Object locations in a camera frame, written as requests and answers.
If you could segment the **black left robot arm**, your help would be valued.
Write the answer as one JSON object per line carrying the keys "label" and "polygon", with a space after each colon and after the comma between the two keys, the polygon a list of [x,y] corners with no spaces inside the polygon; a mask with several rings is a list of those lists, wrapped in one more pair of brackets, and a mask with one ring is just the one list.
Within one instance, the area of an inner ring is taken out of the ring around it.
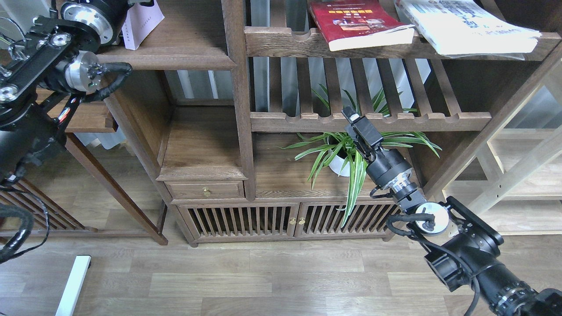
{"label": "black left robot arm", "polygon": [[132,0],[68,0],[37,16],[22,40],[11,40],[12,62],[1,68],[1,190],[14,191],[25,164],[40,165],[65,149],[65,130],[81,103],[101,101],[132,74],[126,62],[101,63]]}

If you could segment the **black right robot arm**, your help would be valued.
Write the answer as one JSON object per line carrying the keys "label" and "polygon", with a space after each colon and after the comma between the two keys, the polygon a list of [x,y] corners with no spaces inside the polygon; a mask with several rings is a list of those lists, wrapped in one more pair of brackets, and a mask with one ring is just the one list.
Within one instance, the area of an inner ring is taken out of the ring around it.
{"label": "black right robot arm", "polygon": [[401,212],[387,219],[387,227],[400,236],[419,242],[427,251],[425,260],[439,280],[454,291],[469,284],[498,316],[559,316],[561,292],[532,289],[498,260],[504,239],[479,216],[450,196],[445,202],[426,200],[410,181],[412,167],[396,149],[382,148],[382,135],[365,117],[347,106],[346,132],[368,162],[367,174],[376,189],[389,190]]}

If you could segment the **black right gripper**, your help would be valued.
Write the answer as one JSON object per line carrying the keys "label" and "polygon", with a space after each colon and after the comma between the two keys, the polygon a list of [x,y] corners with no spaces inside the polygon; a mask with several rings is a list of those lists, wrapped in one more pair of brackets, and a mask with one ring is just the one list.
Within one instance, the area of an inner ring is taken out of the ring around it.
{"label": "black right gripper", "polygon": [[380,132],[367,118],[360,118],[353,107],[345,106],[342,114],[349,122],[347,133],[367,161],[367,174],[377,188],[403,190],[409,186],[412,167],[402,154],[396,149],[384,149]]}

